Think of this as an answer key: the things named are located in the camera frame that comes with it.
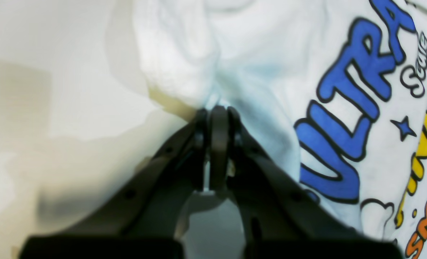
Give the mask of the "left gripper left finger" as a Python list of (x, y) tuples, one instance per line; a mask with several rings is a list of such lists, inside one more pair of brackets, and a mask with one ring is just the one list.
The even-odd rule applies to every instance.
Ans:
[(208, 111), (174, 133), (99, 209), (51, 235), (31, 236), (21, 259), (184, 259), (178, 217), (203, 190)]

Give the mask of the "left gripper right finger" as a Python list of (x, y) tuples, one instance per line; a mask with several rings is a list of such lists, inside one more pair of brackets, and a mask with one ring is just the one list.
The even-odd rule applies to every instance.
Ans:
[(238, 205), (245, 259), (400, 259), (392, 242), (375, 241), (329, 215), (280, 169), (227, 108), (235, 172), (228, 190)]

